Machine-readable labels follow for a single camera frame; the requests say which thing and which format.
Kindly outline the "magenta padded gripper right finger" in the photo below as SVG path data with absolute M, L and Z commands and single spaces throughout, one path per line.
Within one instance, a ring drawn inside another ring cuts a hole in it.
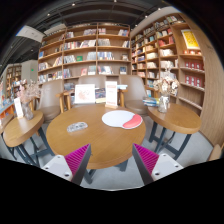
M 132 154 L 145 185 L 182 169 L 169 155 L 158 155 L 138 144 L 133 144 Z

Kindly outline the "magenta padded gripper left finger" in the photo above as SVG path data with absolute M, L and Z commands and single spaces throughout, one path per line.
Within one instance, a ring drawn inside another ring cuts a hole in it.
M 66 156 L 56 155 L 45 166 L 43 170 L 58 177 L 80 185 L 86 167 L 91 156 L 91 145 L 84 145 Z

